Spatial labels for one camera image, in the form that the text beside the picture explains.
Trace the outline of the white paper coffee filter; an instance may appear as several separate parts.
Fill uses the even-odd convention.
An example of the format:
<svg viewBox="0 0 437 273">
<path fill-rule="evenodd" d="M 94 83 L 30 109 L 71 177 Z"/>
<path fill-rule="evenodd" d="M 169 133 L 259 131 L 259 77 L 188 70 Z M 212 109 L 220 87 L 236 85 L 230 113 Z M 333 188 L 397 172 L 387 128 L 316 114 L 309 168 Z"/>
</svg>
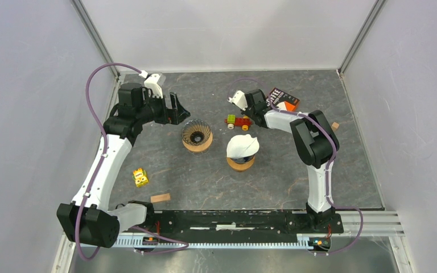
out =
<svg viewBox="0 0 437 273">
<path fill-rule="evenodd" d="M 250 157 L 255 155 L 259 148 L 257 137 L 252 137 L 250 134 L 236 135 L 228 142 L 226 157 L 231 159 Z"/>
</svg>

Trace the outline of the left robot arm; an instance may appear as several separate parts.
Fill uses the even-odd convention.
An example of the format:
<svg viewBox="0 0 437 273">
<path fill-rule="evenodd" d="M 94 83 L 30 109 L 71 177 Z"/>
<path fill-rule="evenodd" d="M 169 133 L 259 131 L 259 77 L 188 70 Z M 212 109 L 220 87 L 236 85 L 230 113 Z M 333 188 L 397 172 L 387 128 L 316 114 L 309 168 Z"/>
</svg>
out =
<svg viewBox="0 0 437 273">
<path fill-rule="evenodd" d="M 105 134 L 83 185 L 72 201 L 61 203 L 56 212 L 71 242 L 110 248 L 121 232 L 134 226 L 145 232 L 155 227 L 150 202 L 131 201 L 110 210 L 109 200 L 121 166 L 143 126 L 150 122 L 179 125 L 190 117 L 175 92 L 169 96 L 171 107 L 167 107 L 166 98 L 153 96 L 150 88 L 137 83 L 119 88 L 118 102 L 101 124 Z"/>
</svg>

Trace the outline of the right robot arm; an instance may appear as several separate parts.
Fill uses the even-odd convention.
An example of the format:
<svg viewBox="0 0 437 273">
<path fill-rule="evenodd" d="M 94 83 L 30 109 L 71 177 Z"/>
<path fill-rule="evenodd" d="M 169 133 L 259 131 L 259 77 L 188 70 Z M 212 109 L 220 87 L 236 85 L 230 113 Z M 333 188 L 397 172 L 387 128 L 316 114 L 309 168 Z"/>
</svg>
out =
<svg viewBox="0 0 437 273">
<path fill-rule="evenodd" d="M 306 225 L 313 232 L 322 231 L 335 214 L 331 172 L 339 149 L 339 141 L 324 113 L 320 110 L 310 113 L 282 110 L 260 89 L 248 93 L 238 90 L 228 101 L 256 125 L 292 135 L 297 153 L 308 171 Z"/>
</svg>

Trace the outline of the blue plastic dripper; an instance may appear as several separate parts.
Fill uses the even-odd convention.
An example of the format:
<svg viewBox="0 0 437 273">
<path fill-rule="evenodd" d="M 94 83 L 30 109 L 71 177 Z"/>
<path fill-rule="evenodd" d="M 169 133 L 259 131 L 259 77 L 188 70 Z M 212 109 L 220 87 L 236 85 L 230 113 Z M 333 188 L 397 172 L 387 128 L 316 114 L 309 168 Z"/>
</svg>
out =
<svg viewBox="0 0 437 273">
<path fill-rule="evenodd" d="M 240 158 L 230 158 L 232 162 L 235 162 L 236 164 L 246 164 L 247 162 L 250 162 L 254 159 L 255 155 L 240 157 Z"/>
</svg>

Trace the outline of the orange coffee filter box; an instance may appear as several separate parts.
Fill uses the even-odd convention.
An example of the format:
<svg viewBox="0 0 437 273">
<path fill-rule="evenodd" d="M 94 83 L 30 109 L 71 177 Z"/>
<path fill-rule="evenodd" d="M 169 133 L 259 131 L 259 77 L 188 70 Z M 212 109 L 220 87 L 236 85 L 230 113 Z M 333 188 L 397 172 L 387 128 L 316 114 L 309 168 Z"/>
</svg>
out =
<svg viewBox="0 0 437 273">
<path fill-rule="evenodd" d="M 266 103 L 268 106 L 273 105 L 279 110 L 295 112 L 299 108 L 300 99 L 278 88 L 273 88 L 266 96 Z"/>
</svg>

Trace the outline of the smoky grey dripper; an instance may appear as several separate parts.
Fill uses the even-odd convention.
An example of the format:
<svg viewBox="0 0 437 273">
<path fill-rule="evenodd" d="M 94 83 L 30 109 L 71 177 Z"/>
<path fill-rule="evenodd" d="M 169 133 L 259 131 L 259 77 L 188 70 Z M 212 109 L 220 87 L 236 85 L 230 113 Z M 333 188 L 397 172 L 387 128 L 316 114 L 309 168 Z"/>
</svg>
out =
<svg viewBox="0 0 437 273">
<path fill-rule="evenodd" d="M 181 137 L 185 144 L 199 146 L 208 141 L 212 136 L 210 125 L 201 119 L 192 119 L 185 123 Z"/>
</svg>

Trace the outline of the wooden ring stand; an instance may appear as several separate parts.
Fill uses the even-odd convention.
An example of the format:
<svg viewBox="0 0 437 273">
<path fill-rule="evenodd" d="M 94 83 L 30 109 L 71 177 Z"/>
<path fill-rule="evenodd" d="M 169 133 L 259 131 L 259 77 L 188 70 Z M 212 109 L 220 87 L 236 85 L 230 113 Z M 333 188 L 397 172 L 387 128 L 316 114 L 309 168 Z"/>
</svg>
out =
<svg viewBox="0 0 437 273">
<path fill-rule="evenodd" d="M 206 151 L 210 148 L 212 142 L 212 133 L 210 133 L 208 137 L 206 137 L 205 134 L 200 131 L 195 131 L 189 134 L 189 136 L 182 138 L 182 143 L 184 147 L 192 153 L 200 153 Z"/>
<path fill-rule="evenodd" d="M 231 158 L 227 158 L 226 161 L 234 171 L 243 172 L 243 171 L 247 171 L 248 169 L 250 169 L 252 167 L 252 165 L 255 162 L 255 157 L 252 157 L 246 163 L 237 163 L 237 162 L 233 161 Z"/>
</svg>

